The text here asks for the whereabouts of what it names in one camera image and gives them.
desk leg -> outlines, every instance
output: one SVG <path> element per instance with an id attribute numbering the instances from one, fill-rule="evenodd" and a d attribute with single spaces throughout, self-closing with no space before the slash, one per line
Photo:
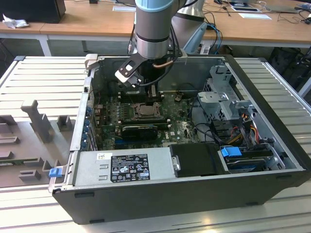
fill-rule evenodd
<path id="1" fill-rule="evenodd" d="M 51 56 L 51 51 L 49 47 L 49 39 L 46 35 L 40 35 L 38 37 L 38 40 L 40 42 L 41 48 L 43 50 L 44 56 Z"/>
<path id="2" fill-rule="evenodd" d="M 85 40 L 82 41 L 82 48 L 83 48 L 83 52 L 88 52 L 88 49 L 87 49 L 87 45 L 86 45 L 86 41 L 85 41 Z"/>

power supply label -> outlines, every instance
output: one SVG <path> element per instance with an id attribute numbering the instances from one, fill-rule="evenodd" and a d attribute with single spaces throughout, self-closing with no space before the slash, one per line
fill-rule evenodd
<path id="1" fill-rule="evenodd" d="M 113 183 L 150 180 L 147 154 L 111 156 Z"/>

computer case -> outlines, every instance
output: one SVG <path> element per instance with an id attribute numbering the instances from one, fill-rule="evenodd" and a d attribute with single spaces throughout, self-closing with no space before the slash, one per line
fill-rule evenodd
<path id="1" fill-rule="evenodd" d="M 0 1 L 0 13 L 27 22 L 59 23 L 65 14 L 64 0 Z"/>

paper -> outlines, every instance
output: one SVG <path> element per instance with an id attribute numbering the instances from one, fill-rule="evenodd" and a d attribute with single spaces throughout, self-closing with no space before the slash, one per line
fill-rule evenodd
<path id="1" fill-rule="evenodd" d="M 239 15 L 242 16 L 243 18 L 271 19 L 269 16 L 263 14 L 239 13 Z"/>
<path id="2" fill-rule="evenodd" d="M 128 11 L 128 12 L 135 12 L 136 7 L 132 6 L 113 6 L 113 11 Z"/>
<path id="3" fill-rule="evenodd" d="M 23 19 L 12 19 L 12 18 L 8 18 L 3 14 L 3 19 L 2 23 L 4 23 L 8 28 L 22 28 L 22 27 L 27 27 L 29 26 L 29 24 L 23 20 Z"/>

metal bracket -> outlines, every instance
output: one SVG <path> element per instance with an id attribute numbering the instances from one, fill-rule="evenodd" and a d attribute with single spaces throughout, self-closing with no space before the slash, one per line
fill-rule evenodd
<path id="1" fill-rule="evenodd" d="M 84 61 L 84 64 L 86 65 L 86 69 L 90 70 L 98 66 L 100 58 L 98 57 L 98 54 L 88 54 L 86 55 L 86 59 Z"/>
<path id="2" fill-rule="evenodd" d="M 115 76 L 122 82 L 129 82 L 133 87 L 136 86 L 137 83 L 141 82 L 141 80 L 134 76 L 135 71 L 138 67 L 147 61 L 146 58 L 142 57 L 139 53 L 135 53 L 131 55 L 117 70 Z"/>

